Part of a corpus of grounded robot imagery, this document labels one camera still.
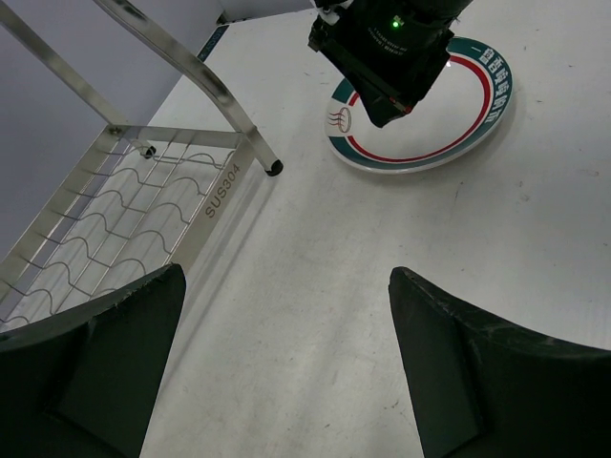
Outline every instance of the plate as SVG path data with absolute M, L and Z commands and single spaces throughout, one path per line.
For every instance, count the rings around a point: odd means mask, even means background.
M 512 97 L 503 56 L 479 41 L 456 37 L 451 59 L 411 114 L 379 129 L 345 79 L 327 107 L 325 134 L 349 165 L 378 174 L 407 174 L 460 157 L 500 123 Z

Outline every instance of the metal bar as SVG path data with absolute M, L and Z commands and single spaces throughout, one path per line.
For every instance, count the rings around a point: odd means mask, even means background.
M 203 62 L 127 0 L 93 0 L 125 30 L 195 83 L 217 106 L 236 132 L 247 135 L 265 170 L 278 160 L 248 114 L 222 81 Z
M 127 118 L 62 59 L 28 24 L 0 0 L 2 25 L 49 70 L 109 124 L 129 124 Z
M 213 148 L 235 149 L 240 144 L 243 134 L 238 132 L 198 131 L 173 127 L 152 126 L 115 126 L 123 132 L 123 137 L 133 141 L 174 141 L 175 143 Z
M 206 198 L 194 212 L 195 217 L 188 229 L 179 237 L 168 261 L 178 263 L 185 272 L 193 266 L 200 255 L 231 198 L 242 184 L 248 168 L 254 160 L 250 142 L 243 141 L 227 159 L 225 167 L 210 185 Z

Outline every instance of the green led light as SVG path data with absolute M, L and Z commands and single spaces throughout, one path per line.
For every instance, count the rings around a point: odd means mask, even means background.
M 399 29 L 404 24 L 405 22 L 403 22 L 403 19 L 401 19 L 401 16 L 397 15 L 392 18 L 392 28 L 393 29 Z

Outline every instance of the plate logo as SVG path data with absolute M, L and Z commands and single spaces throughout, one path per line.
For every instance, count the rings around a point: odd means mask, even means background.
M 485 51 L 475 47 L 472 47 L 472 49 L 481 52 L 477 60 L 487 66 L 487 70 L 493 79 L 495 98 L 492 109 L 484 121 L 485 124 L 488 124 L 498 120 L 505 111 L 512 89 L 511 74 L 505 60 L 492 48 L 486 48 Z
M 342 134 L 347 134 L 352 127 L 352 113 L 348 107 L 343 107 L 337 113 L 328 114 L 328 123 L 335 126 Z

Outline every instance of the metal rack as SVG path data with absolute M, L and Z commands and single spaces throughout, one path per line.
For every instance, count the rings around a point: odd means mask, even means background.
M 0 264 L 0 331 L 102 296 L 168 262 L 188 272 L 254 159 L 272 177 L 283 169 L 196 56 L 130 2 L 93 1 L 193 81 L 234 132 L 132 125 L 0 0 L 3 26 L 108 123 Z

